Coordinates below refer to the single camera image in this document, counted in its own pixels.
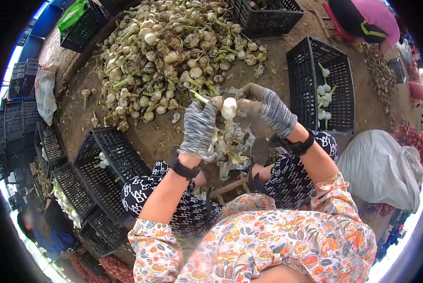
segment wooden stool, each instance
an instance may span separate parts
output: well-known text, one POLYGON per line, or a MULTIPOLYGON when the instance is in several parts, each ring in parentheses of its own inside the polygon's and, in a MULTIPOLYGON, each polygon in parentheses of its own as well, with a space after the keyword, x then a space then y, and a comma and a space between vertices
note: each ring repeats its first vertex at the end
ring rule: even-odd
POLYGON ((242 186, 246 193, 250 193, 251 191, 249 190, 247 183, 248 183, 248 177, 244 177, 240 180, 237 180, 237 181, 235 181, 235 182, 233 182, 229 185, 226 185, 226 186, 221 187, 221 188, 219 188, 215 191, 212 191, 210 193, 210 199, 217 198, 219 203, 224 205, 226 203, 224 202, 224 199, 222 198, 222 194, 229 192, 229 191, 232 191, 232 190, 235 190, 239 186, 242 186))

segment white plastic sack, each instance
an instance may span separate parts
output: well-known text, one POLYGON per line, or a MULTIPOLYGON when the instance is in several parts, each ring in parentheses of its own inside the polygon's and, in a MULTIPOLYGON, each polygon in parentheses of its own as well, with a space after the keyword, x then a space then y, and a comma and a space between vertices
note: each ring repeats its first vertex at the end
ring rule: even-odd
POLYGON ((352 195, 416 213, 423 168, 418 151, 401 147, 383 130, 357 135, 344 150, 338 167, 352 195))
POLYGON ((40 68, 35 77, 35 99, 37 110, 48 126, 52 125, 54 111, 57 110, 54 97, 54 82, 56 82, 56 67, 40 68))
POLYGON ((402 56, 402 59, 405 63, 412 63, 413 62, 413 54, 411 53, 411 47, 408 44, 408 40, 404 38, 404 42, 402 44, 396 43, 396 48, 399 50, 399 53, 402 56))

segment patterned pants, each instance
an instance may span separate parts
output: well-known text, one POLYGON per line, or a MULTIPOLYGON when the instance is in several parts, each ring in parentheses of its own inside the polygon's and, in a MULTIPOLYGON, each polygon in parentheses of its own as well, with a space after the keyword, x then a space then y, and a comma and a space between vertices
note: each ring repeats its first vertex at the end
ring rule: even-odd
MULTIPOLYGON (((334 138, 325 132, 314 132, 314 134, 318 144, 336 162, 338 147, 334 138)), ((124 185, 120 197, 125 210, 132 217, 139 216, 145 201, 169 169, 165 161, 157 161, 151 176, 137 176, 124 185)), ((218 218, 222 209, 222 205, 212 202, 210 218, 207 219, 207 203, 190 193, 194 187, 194 181, 191 181, 171 219, 170 226, 175 235, 188 238, 202 237, 210 223, 214 223, 218 218)), ((265 184, 265 189, 275 200, 282 201, 284 209, 296 209, 312 194, 314 185, 298 156, 288 159, 280 155, 271 169, 271 179, 265 184)))
MULTIPOLYGON (((315 141, 337 162, 338 145, 332 135, 320 131, 313 133, 315 141)), ((282 208, 297 209, 314 192, 314 184, 299 156, 289 159, 281 154, 271 168, 271 178, 265 183, 265 189, 277 203, 278 200, 281 202, 282 208)))

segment red stool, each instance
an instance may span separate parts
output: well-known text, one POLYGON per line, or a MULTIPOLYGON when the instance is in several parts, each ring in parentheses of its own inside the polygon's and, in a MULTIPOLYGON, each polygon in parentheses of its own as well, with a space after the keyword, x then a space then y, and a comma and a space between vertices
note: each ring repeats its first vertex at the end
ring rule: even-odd
POLYGON ((326 13, 328 14, 329 19, 333 22, 334 29, 335 29, 334 35, 338 36, 338 37, 342 38, 343 40, 346 40, 350 43, 354 43, 356 41, 356 38, 354 36, 349 35, 346 31, 344 31, 344 29, 339 24, 338 20, 334 16, 333 11, 328 6, 328 4, 323 3, 322 6, 325 9, 326 13))

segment gray knit glove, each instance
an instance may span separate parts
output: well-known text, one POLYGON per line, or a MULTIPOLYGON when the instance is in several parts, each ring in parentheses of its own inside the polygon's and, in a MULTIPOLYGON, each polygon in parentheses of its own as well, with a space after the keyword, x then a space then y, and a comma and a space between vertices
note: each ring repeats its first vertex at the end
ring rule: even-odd
MULTIPOLYGON (((292 133, 298 120, 287 106, 279 99, 276 92, 271 89, 249 83, 238 90, 236 99, 255 98, 262 102, 260 118, 268 127, 276 132, 280 138, 285 139, 292 133)), ((237 103, 238 110, 243 110, 237 103)))
POLYGON ((215 96, 205 105, 194 99, 185 111, 185 134, 179 153, 190 153, 208 160, 208 148, 215 131, 215 120, 223 103, 222 96, 215 96))

